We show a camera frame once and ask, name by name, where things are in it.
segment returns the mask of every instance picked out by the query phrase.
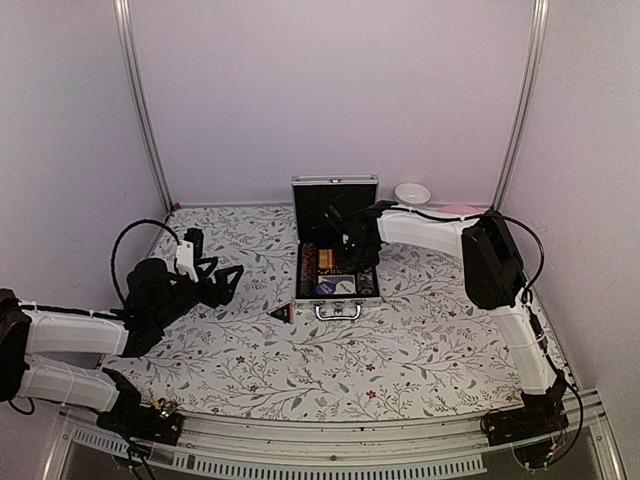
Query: aluminum case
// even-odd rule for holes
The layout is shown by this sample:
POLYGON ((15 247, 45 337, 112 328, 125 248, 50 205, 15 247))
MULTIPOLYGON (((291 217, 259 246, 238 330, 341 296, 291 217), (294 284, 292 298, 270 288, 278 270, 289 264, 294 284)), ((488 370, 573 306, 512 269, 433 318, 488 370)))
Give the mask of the aluminum case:
POLYGON ((298 252, 296 265, 297 307, 313 308, 319 320, 357 320, 363 309, 375 308, 382 303, 376 269, 373 269, 372 295, 301 294, 301 254, 305 243, 330 248, 341 241, 341 235, 328 224, 327 206, 339 203, 342 215, 365 209, 376 202, 377 175, 294 176, 291 180, 296 214, 298 252))

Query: black cable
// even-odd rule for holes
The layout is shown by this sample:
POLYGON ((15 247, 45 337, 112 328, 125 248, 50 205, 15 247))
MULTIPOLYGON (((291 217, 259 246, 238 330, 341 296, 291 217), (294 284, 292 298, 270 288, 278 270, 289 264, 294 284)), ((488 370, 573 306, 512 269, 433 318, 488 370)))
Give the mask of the black cable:
POLYGON ((556 374, 562 379, 566 387, 569 390, 571 390, 571 393, 573 393, 573 395, 576 397, 576 400, 578 401, 578 405, 580 406, 580 421, 578 422, 578 429, 576 430, 576 435, 573 437, 573 440, 571 441, 569 446, 566 448, 566 450, 564 450, 562 454, 558 455, 557 457, 554 456, 551 459, 551 461, 546 465, 543 465, 540 467, 533 467, 532 470, 540 470, 540 469, 550 467, 551 465, 555 465, 564 457, 566 457, 567 454, 571 451, 571 449, 575 446, 576 442, 578 441, 578 438, 580 437, 580 433, 582 432, 582 426, 584 424, 584 404, 582 403, 582 399, 580 398, 580 394, 578 393, 578 390, 576 390, 576 388, 573 385, 567 382, 566 378, 564 377, 564 373, 561 372, 558 369, 558 367, 556 367, 556 365, 553 363, 553 360, 551 360, 551 357, 549 356, 549 354, 546 354, 545 357, 549 365, 551 365, 551 368, 553 369, 553 371, 556 372, 556 374))
MULTIPOLYGON (((151 470, 151 467, 149 466, 149 464, 147 463, 147 460, 144 458, 144 452, 142 452, 138 446, 136 445, 135 442, 131 441, 130 439, 126 438, 124 435, 120 435, 125 442, 127 442, 127 444, 129 445, 129 460, 133 460, 132 456, 131 456, 131 451, 133 451, 138 458, 140 459, 140 461, 142 462, 142 465, 144 466, 144 469, 147 472, 147 475, 149 476, 150 480, 156 480, 156 476, 153 474, 153 471, 151 470)), ((133 472, 133 474, 136 476, 136 478, 138 480, 142 480, 142 477, 140 475, 138 475, 138 472, 136 472, 135 467, 131 469, 131 471, 133 472)))
POLYGON ((167 222, 169 221, 169 219, 173 217, 173 214, 174 214, 174 213, 176 213, 176 209, 175 209, 175 208, 172 208, 172 209, 171 209, 171 211, 167 214, 167 216, 166 216, 166 217, 164 217, 164 222, 163 222, 163 223, 164 223, 165 225, 167 224, 167 222))
POLYGON ((14 405, 13 400, 9 400, 9 406, 11 408, 13 408, 16 412, 18 412, 20 415, 33 415, 36 411, 36 405, 33 403, 33 399, 31 397, 27 397, 27 400, 29 400, 29 404, 31 405, 31 410, 22 410, 21 408, 18 408, 14 405))
POLYGON ((133 455, 131 455, 131 447, 127 448, 127 456, 129 457, 129 471, 133 473, 133 476, 136 477, 136 480, 143 480, 143 478, 136 470, 136 468, 138 467, 133 465, 133 455))
POLYGON ((120 285, 118 285, 118 279, 116 277, 116 254, 118 253, 118 247, 120 246, 120 242, 122 241, 124 236, 129 232, 129 230, 131 230, 134 227, 137 227, 138 225, 145 225, 145 224, 155 225, 156 227, 162 228, 174 238, 176 243, 180 243, 178 234, 174 232, 170 227, 168 227, 162 222, 159 222, 158 220, 152 220, 148 218, 143 218, 142 220, 133 222, 131 225, 127 226, 124 230, 122 230, 122 232, 120 232, 120 235, 118 235, 118 238, 116 239, 116 242, 113 245, 113 250, 111 252, 111 280, 113 281, 113 288, 115 288, 116 293, 118 294, 118 299, 120 300, 120 302, 122 302, 122 305, 124 305, 125 299, 124 299, 124 295, 122 295, 122 291, 120 290, 120 285))
POLYGON ((470 215, 468 217, 443 218, 443 217, 436 217, 436 216, 433 216, 433 215, 429 215, 429 214, 424 213, 423 211, 420 211, 420 210, 414 210, 414 209, 409 209, 409 208, 404 208, 404 207, 390 207, 389 210, 396 210, 396 211, 400 211, 400 212, 414 213, 414 214, 418 215, 419 217, 425 218, 427 220, 431 220, 431 221, 435 221, 435 222, 441 222, 441 223, 454 223, 454 222, 462 222, 462 221, 467 221, 467 220, 479 220, 481 218, 499 218, 499 219, 502 219, 502 220, 504 220, 506 222, 513 223, 514 225, 519 226, 524 231, 526 231, 529 235, 531 235, 531 237, 538 244, 538 250, 540 251, 540 263, 538 264, 538 268, 536 270, 536 273, 533 275, 533 277, 531 277, 531 280, 529 280, 529 282, 526 284, 526 286, 522 290, 522 297, 521 297, 522 302, 523 303, 529 303, 532 300, 531 288, 533 287, 533 284, 538 280, 538 278, 540 277, 540 274, 542 273, 542 269, 544 268, 544 258, 545 258, 545 256, 544 256, 544 247, 542 246, 542 241, 540 240, 540 237, 538 237, 538 235, 536 235, 536 232, 534 232, 525 223, 521 222, 520 220, 516 220, 515 218, 508 217, 506 215, 502 215, 501 213, 478 213, 478 214, 475 214, 475 215, 470 215))

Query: case lid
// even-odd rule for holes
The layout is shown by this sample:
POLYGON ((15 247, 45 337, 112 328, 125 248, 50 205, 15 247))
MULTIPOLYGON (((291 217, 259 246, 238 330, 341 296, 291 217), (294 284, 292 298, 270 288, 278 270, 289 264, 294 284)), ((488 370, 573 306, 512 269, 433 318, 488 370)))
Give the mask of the case lid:
POLYGON ((291 186, 298 239, 328 245, 340 240, 340 234, 327 224, 327 207, 333 205, 342 215, 348 215, 373 205, 378 176, 297 176, 291 179, 291 186))

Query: white wall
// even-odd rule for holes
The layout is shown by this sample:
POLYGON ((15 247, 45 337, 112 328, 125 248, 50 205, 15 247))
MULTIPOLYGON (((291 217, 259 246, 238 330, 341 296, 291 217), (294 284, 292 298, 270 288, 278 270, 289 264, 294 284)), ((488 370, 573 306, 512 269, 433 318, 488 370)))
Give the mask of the white wall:
POLYGON ((489 204, 532 0, 132 2, 160 156, 183 204, 290 202, 292 175, 489 204))
MULTIPOLYGON (((505 213, 541 234, 537 286, 581 384, 640 472, 640 3, 551 2, 505 213)), ((536 253, 527 252, 534 264, 536 253)))
MULTIPOLYGON (((113 241, 162 207, 112 2, 12 0, 1 10, 0 286, 53 305, 115 306, 113 241)), ((123 243, 123 272, 153 234, 123 243)), ((38 408, 23 418, 0 405, 0 478, 38 478, 53 421, 38 408)))

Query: small triangular object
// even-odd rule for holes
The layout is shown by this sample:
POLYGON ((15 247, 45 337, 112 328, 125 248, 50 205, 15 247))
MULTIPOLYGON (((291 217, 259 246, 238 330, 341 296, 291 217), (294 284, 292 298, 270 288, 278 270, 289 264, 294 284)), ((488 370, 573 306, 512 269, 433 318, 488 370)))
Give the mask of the small triangular object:
POLYGON ((282 305, 273 312, 269 312, 269 315, 278 320, 282 320, 284 323, 293 323, 293 305, 291 303, 282 305))

